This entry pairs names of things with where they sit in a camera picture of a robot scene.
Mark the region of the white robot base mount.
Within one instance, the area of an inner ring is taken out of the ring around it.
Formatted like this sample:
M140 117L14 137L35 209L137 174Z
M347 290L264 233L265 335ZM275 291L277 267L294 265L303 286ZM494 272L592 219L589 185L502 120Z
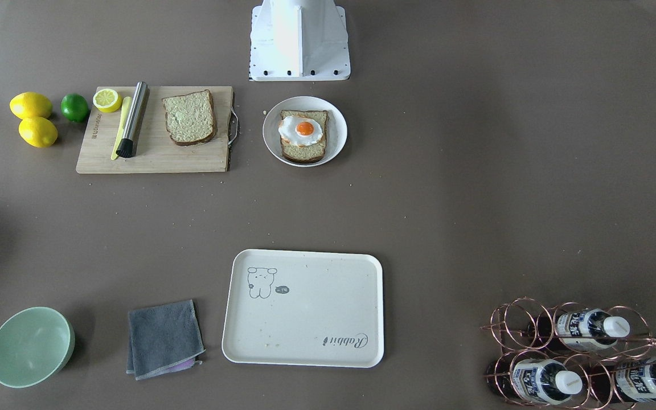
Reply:
M248 78L348 80L348 39L345 9L333 1L263 1L252 9Z

